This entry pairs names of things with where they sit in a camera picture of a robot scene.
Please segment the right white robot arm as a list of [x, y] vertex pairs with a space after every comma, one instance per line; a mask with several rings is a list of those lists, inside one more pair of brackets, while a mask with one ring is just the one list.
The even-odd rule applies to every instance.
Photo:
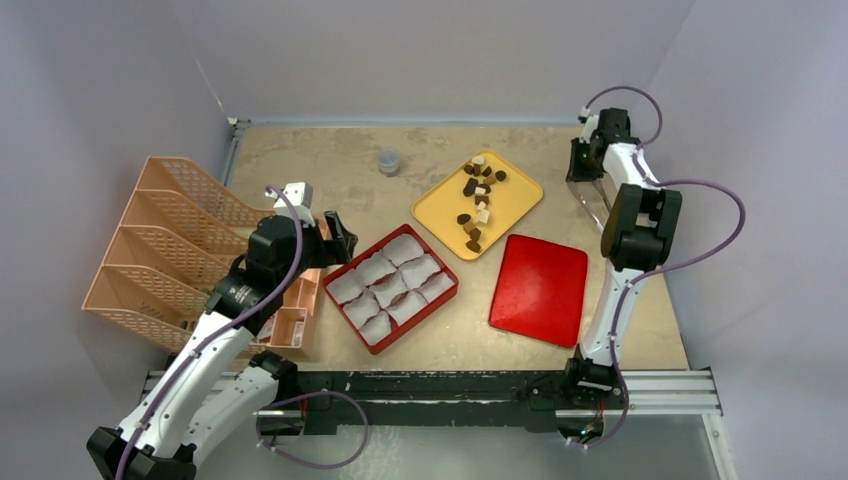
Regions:
[[682, 196], [661, 187], [624, 109], [582, 108], [565, 184], [601, 233], [605, 276], [589, 330], [566, 364], [564, 399], [584, 407], [621, 388], [617, 370], [639, 280], [667, 260]]

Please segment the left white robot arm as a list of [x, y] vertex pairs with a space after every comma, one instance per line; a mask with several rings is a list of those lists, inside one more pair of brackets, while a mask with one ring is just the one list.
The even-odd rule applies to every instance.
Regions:
[[234, 386], [211, 390], [309, 269], [352, 261], [358, 238], [338, 214], [330, 236], [296, 215], [257, 224], [244, 254], [215, 285], [198, 325], [165, 375], [117, 427], [99, 427], [86, 448], [105, 479], [192, 479], [206, 456], [248, 415], [302, 406], [298, 367], [272, 351], [254, 355]]

